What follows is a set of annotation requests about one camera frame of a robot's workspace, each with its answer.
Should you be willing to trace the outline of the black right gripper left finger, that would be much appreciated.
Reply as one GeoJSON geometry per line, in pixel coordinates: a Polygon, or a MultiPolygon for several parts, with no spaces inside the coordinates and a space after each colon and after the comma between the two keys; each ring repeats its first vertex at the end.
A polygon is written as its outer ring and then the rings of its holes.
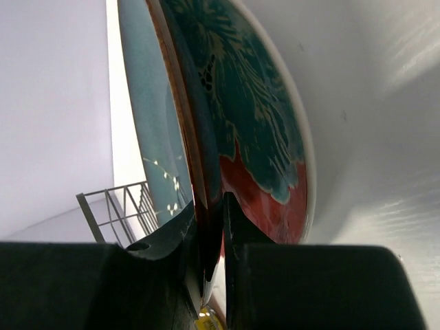
{"type": "Polygon", "coordinates": [[[195,211],[127,248],[1,244],[2,329],[189,329],[201,307],[195,211]]]}

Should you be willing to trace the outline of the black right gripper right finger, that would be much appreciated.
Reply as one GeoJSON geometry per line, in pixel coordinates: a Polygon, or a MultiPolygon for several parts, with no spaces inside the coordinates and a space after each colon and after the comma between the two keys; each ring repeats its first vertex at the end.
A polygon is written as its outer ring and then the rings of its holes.
{"type": "Polygon", "coordinates": [[[223,198],[229,329],[425,329],[406,272],[374,245],[281,245],[223,198]]]}

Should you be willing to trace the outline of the red and teal patterned plate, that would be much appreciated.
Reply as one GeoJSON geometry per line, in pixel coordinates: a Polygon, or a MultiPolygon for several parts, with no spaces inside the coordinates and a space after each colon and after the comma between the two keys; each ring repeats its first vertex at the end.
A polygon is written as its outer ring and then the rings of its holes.
{"type": "Polygon", "coordinates": [[[167,1],[210,108],[223,189],[280,244],[305,241],[316,204],[307,116],[289,70],[241,1],[167,1]]]}

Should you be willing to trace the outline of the dark teal blossom plate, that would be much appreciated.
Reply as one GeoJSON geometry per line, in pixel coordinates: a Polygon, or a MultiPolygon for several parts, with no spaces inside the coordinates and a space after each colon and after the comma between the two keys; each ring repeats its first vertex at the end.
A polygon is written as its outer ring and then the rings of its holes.
{"type": "Polygon", "coordinates": [[[126,79],[144,171],[158,223],[193,200],[170,74],[145,1],[119,1],[126,79]]]}

